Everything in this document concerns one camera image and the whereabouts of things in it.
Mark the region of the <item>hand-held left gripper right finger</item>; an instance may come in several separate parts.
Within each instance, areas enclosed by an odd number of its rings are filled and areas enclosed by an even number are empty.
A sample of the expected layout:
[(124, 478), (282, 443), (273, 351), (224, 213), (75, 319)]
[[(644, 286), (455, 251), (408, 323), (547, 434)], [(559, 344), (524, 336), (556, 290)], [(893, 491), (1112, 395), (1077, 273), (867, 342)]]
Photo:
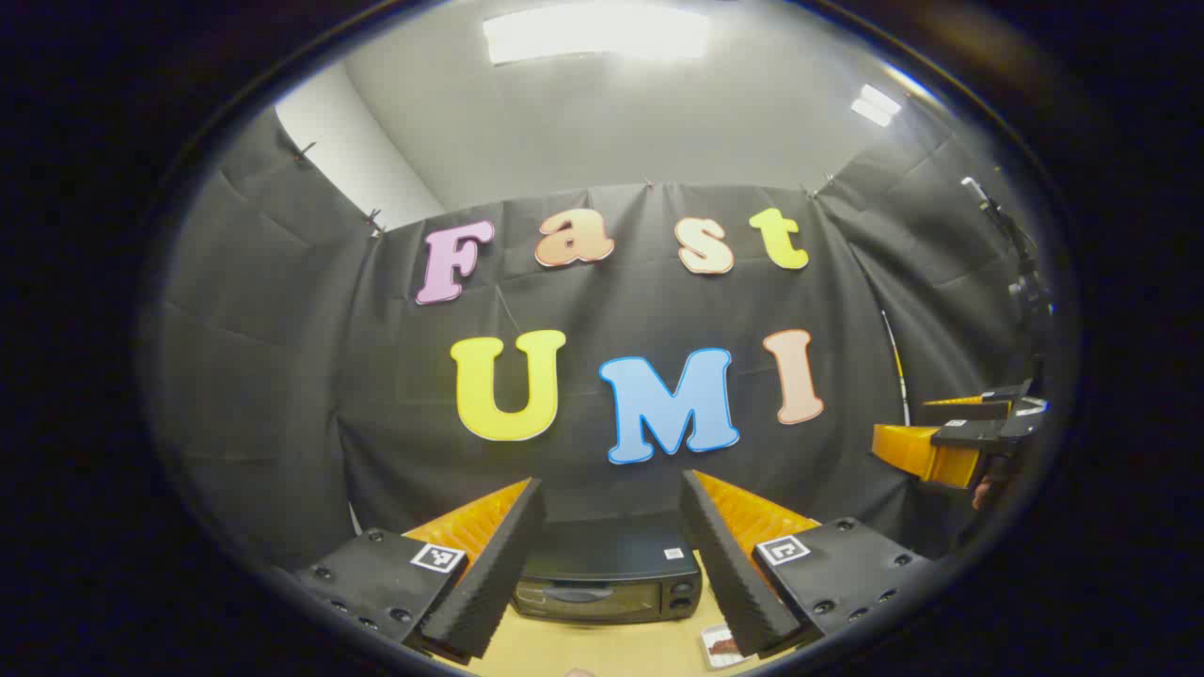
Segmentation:
[(895, 607), (929, 558), (852, 517), (820, 523), (687, 470), (679, 500), (737, 650), (771, 658)]

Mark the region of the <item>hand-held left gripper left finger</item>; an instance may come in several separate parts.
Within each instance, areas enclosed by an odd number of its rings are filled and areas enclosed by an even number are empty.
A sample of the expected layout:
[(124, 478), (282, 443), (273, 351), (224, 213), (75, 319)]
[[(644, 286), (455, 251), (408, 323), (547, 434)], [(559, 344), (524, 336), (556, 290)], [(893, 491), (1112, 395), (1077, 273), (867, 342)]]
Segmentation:
[(365, 528), (293, 579), (390, 647), (467, 664), (498, 630), (544, 525), (541, 479), (520, 479), (406, 532)]

